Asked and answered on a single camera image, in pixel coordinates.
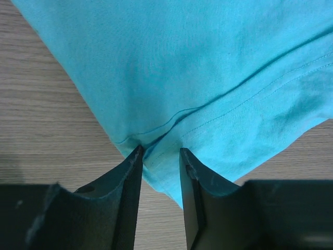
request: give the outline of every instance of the seam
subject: seam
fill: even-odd
[[[242,102],[241,104],[237,105],[236,107],[234,107],[233,109],[231,109],[231,110],[229,110],[228,112],[224,113],[223,115],[220,115],[220,116],[218,116],[218,117],[215,117],[214,119],[209,120],[209,121],[205,122],[204,124],[202,124],[202,125],[200,125],[200,126],[194,128],[194,129],[192,129],[192,130],[186,132],[184,135],[182,135],[182,136],[180,137],[180,139],[183,138],[183,137],[185,137],[186,135],[192,133],[193,131],[195,131],[195,130],[197,130],[197,129],[203,127],[203,126],[205,126],[206,124],[208,124],[208,123],[210,123],[210,122],[212,122],[212,121],[215,121],[215,120],[217,120],[217,119],[219,119],[219,118],[221,118],[221,117],[223,117],[223,116],[229,114],[230,112],[232,112],[232,111],[235,110],[236,108],[242,106],[243,104],[247,103],[248,101],[250,101],[251,99],[253,99],[253,98],[256,97],[257,95],[259,95],[259,94],[260,94],[261,92],[263,92],[267,87],[269,87],[270,85],[272,85],[274,82],[278,81],[279,79],[281,79],[281,78],[284,77],[285,75],[287,75],[287,74],[289,74],[289,73],[291,73],[291,72],[293,72],[293,71],[295,71],[295,70],[299,70],[299,69],[301,69],[301,68],[304,68],[304,67],[306,67],[306,66],[308,66],[308,65],[310,65],[310,64],[312,64],[312,63],[314,63],[314,62],[316,62],[316,61],[318,61],[318,60],[320,60],[320,59],[323,59],[323,58],[325,58],[325,57],[327,57],[327,56],[330,56],[330,55],[332,55],[332,54],[333,54],[333,52],[330,52],[329,54],[327,54],[327,55],[325,55],[325,56],[322,56],[322,57],[320,57],[320,58],[318,58],[318,59],[316,59],[316,60],[314,60],[314,61],[311,61],[311,62],[309,62],[309,63],[307,63],[307,64],[305,64],[305,65],[303,65],[303,66],[301,66],[301,67],[299,67],[299,68],[296,68],[296,69],[294,69],[294,70],[292,70],[292,71],[289,71],[289,72],[283,74],[282,76],[280,76],[279,78],[277,78],[276,80],[274,80],[273,82],[271,82],[270,84],[268,84],[267,86],[265,86],[262,90],[260,90],[260,91],[257,92],[255,95],[253,95],[252,97],[248,98],[247,100],[245,100],[245,101]],[[314,72],[314,71],[320,70],[320,69],[325,68],[325,67],[328,67],[328,66],[330,66],[330,65],[333,65],[333,63],[327,64],[327,65],[322,66],[322,67],[320,67],[320,68],[317,68],[317,69],[315,69],[315,70],[309,71],[309,72],[307,72],[307,73],[305,73],[305,74],[303,74],[303,75],[301,75],[301,76],[299,76],[299,77],[297,77],[297,78],[295,78],[295,79],[292,79],[292,80],[288,81],[287,83],[283,84],[281,87],[279,87],[279,88],[278,88],[277,90],[275,90],[273,93],[275,93],[276,91],[280,90],[283,86],[289,84],[290,82],[292,82],[292,81],[294,81],[294,80],[300,79],[301,77],[304,77],[304,76],[306,76],[306,75],[309,74],[309,73],[312,73],[312,72]],[[161,158],[166,152],[168,152],[168,151],[169,151],[169,150],[170,150],[175,144],[177,144],[177,142],[175,142],[174,144],[172,144],[172,145],[171,145],[170,147],[168,147],[168,148],[167,148],[162,154],[160,154],[157,158],[155,158],[155,160],[153,160],[153,162],[151,163],[151,166],[154,165],[154,163],[155,163],[159,158]]]
[[[267,85],[267,86],[265,86],[261,91],[259,91],[258,93],[256,93],[254,96],[252,96],[251,98],[253,98],[253,97],[255,97],[256,95],[258,95],[260,92],[262,92],[265,88],[267,88],[268,86],[270,86],[271,84],[273,84],[274,82],[276,82],[276,81],[278,81],[279,79],[281,79],[282,77],[284,77],[285,75],[287,75],[287,74],[289,74],[289,73],[292,73],[292,72],[294,72],[295,70],[299,70],[299,69],[301,69],[301,68],[304,68],[304,67],[306,67],[306,66],[308,66],[308,65],[310,65],[310,64],[312,64],[312,63],[314,63],[314,62],[316,62],[316,61],[318,61],[318,60],[321,60],[321,59],[323,59],[323,58],[325,58],[325,57],[328,57],[328,56],[330,56],[330,55],[332,55],[333,54],[333,52],[330,52],[329,54],[327,54],[327,55],[324,55],[324,56],[322,56],[322,57],[320,57],[320,58],[318,58],[318,59],[315,59],[314,61],[311,61],[311,62],[309,62],[309,63],[307,63],[307,64],[305,64],[305,65],[303,65],[303,66],[301,66],[301,67],[299,67],[299,68],[296,68],[296,69],[293,69],[293,70],[291,70],[291,71],[289,71],[289,72],[287,72],[287,73],[285,73],[285,74],[283,74],[282,76],[280,76],[279,78],[277,78],[276,80],[274,80],[273,82],[271,82],[269,85]],[[155,128],[153,128],[153,129],[151,129],[151,130],[149,130],[149,131],[147,131],[147,132],[143,132],[143,133],[137,133],[137,134],[131,134],[131,135],[128,135],[125,139],[123,139],[122,141],[120,141],[120,142],[114,142],[114,144],[122,144],[122,143],[124,143],[126,140],[128,140],[129,138],[131,138],[131,137],[133,137],[133,136],[138,136],[138,135],[144,135],[144,134],[148,134],[148,133],[151,133],[151,132],[154,132],[155,130],[157,130],[157,129],[159,129],[159,128],[162,128],[162,127],[164,127],[164,126],[166,126],[170,121],[172,121],[172,119],[177,115],[177,114],[179,114],[179,113],[181,113],[181,112],[184,112],[184,111],[189,111],[189,110],[193,110],[193,109],[198,109],[198,110],[200,110],[200,107],[202,107],[202,106],[204,106],[204,105],[201,105],[201,106],[199,106],[199,107],[194,107],[194,108],[187,108],[187,109],[183,109],[183,110],[180,110],[180,111],[178,111],[177,113],[175,113],[166,123],[164,123],[164,124],[162,124],[162,125],[160,125],[160,126],[157,126],[157,127],[155,127]]]

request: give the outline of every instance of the turquoise shirt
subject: turquoise shirt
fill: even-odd
[[[180,206],[181,147],[235,181],[333,116],[333,1],[12,2]]]

